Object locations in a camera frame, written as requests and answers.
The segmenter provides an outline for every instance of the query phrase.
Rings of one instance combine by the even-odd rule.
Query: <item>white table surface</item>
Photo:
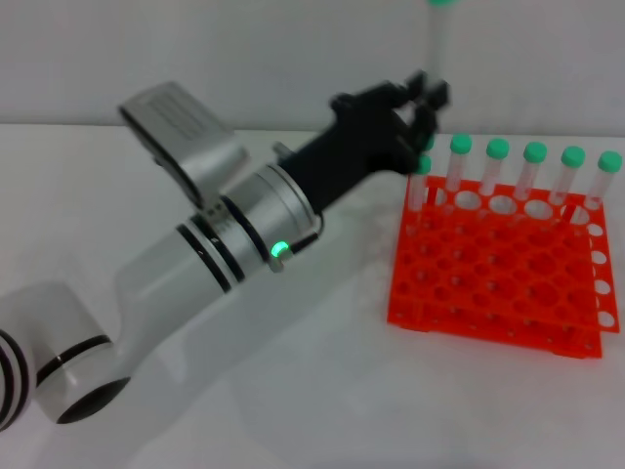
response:
[[[311,136],[241,132],[247,170],[272,158],[273,141]],[[487,140],[476,137],[469,176]],[[528,140],[511,138],[507,182]],[[541,140],[541,187],[566,145],[588,151],[582,191],[602,150],[625,152],[625,139]],[[447,143],[432,151],[437,173]],[[184,220],[187,201],[122,128],[0,126],[0,150],[0,294],[61,279],[115,337],[113,274]],[[0,434],[0,467],[622,468],[622,336],[604,335],[603,360],[577,361],[386,324],[404,189],[385,174],[352,192],[306,255],[174,334],[96,416],[55,426],[33,404]],[[617,178],[606,203],[621,294],[623,190]]]

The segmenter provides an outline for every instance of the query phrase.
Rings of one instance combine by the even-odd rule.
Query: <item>robotic arm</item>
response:
[[[414,172],[448,102],[445,83],[428,89],[424,83],[418,74],[405,85],[335,97],[336,119],[325,132],[297,151],[280,147],[276,164],[226,194],[219,188],[247,153],[199,101],[167,83],[122,105],[127,125],[196,214],[116,275],[123,321],[115,344],[84,318],[49,323],[43,312],[30,312],[5,321],[0,430],[16,420],[35,388],[58,423],[96,413],[168,335],[265,264],[280,272],[288,257],[314,242],[317,219],[322,223],[323,211],[343,194],[377,171]],[[407,105],[414,110],[408,123],[396,114]],[[45,346],[35,329],[48,331]]]

